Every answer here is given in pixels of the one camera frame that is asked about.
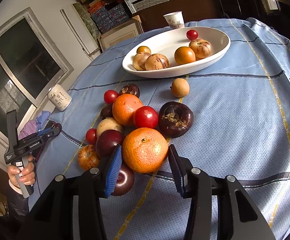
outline white bowl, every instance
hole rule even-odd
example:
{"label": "white bowl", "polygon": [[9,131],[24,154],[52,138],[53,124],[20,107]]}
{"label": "white bowl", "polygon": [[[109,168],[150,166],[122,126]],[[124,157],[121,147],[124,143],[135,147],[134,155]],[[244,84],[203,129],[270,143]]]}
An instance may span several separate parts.
{"label": "white bowl", "polygon": [[[179,47],[189,45],[190,40],[186,37],[186,32],[189,30],[196,30],[198,38],[209,41],[213,46],[213,51],[207,58],[184,65],[177,65],[174,53]],[[165,55],[168,58],[170,67],[149,71],[136,70],[133,67],[133,57],[136,55],[136,50],[139,46],[149,47],[152,54],[160,53]],[[219,61],[229,49],[229,46],[230,39],[228,35],[220,30],[209,27],[186,27],[160,33],[143,41],[130,50],[124,57],[122,65],[127,72],[146,78],[181,76],[201,70]]]}

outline screw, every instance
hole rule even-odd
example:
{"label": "screw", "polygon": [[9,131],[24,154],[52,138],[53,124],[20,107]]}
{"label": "screw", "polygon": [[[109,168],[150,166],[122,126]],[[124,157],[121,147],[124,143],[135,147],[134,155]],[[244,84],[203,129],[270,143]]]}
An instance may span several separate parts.
{"label": "screw", "polygon": [[94,168],[91,168],[89,171],[92,174],[97,174],[100,170],[98,168],[94,167]]}
{"label": "screw", "polygon": [[62,181],[64,179],[64,176],[63,175],[57,175],[56,177],[55,177],[55,181],[57,181],[57,182],[60,182],[60,181]]}
{"label": "screw", "polygon": [[197,174],[197,175],[200,174],[200,172],[201,172],[201,170],[199,168],[192,168],[191,171],[193,174]]}
{"label": "screw", "polygon": [[233,175],[228,175],[228,176],[227,176],[227,180],[228,180],[229,182],[234,182],[234,181],[236,180],[236,178],[235,178]]}

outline mandarin orange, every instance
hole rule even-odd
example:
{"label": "mandarin orange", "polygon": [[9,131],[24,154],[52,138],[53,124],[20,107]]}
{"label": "mandarin orange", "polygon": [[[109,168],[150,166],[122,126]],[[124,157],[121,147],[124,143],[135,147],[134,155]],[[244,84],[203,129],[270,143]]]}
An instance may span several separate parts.
{"label": "mandarin orange", "polygon": [[151,128],[138,128],[123,141],[124,162],[135,172],[149,173],[160,168],[167,156],[164,136]]}
{"label": "mandarin orange", "polygon": [[123,94],[115,99],[112,107],[113,117],[124,126],[133,126],[134,112],[143,106],[142,101],[131,94]]}

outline finger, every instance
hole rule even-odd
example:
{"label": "finger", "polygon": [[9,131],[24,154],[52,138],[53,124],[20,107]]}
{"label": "finger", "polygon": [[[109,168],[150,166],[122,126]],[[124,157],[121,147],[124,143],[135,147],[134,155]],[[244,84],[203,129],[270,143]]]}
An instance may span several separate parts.
{"label": "finger", "polygon": [[34,172],[31,172],[30,174],[27,174],[25,176],[22,176],[20,178],[20,182],[25,183],[25,182],[28,182],[28,181],[34,179],[34,178],[35,178],[35,173]]}
{"label": "finger", "polygon": [[10,179],[14,178],[14,175],[15,174],[19,174],[19,173],[20,173],[20,169],[19,168],[15,167],[13,165],[10,165],[8,167],[8,175],[9,175]]}
{"label": "finger", "polygon": [[28,163],[24,169],[22,169],[22,174],[27,175],[34,171],[34,163]]}
{"label": "finger", "polygon": [[29,154],[29,155],[27,156],[27,160],[28,160],[29,162],[32,162],[32,161],[33,161],[33,156],[32,156],[31,154]]}
{"label": "finger", "polygon": [[32,184],[34,184],[34,183],[35,183],[35,179],[31,179],[30,181],[25,182],[24,184],[25,184],[25,185],[32,185]]}

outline paper cup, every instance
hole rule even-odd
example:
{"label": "paper cup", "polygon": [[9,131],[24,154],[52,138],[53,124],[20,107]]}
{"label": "paper cup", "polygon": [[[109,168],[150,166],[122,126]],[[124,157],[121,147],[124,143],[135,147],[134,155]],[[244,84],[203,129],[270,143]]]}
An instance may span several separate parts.
{"label": "paper cup", "polygon": [[164,17],[172,29],[180,29],[185,27],[182,12],[165,14]]}

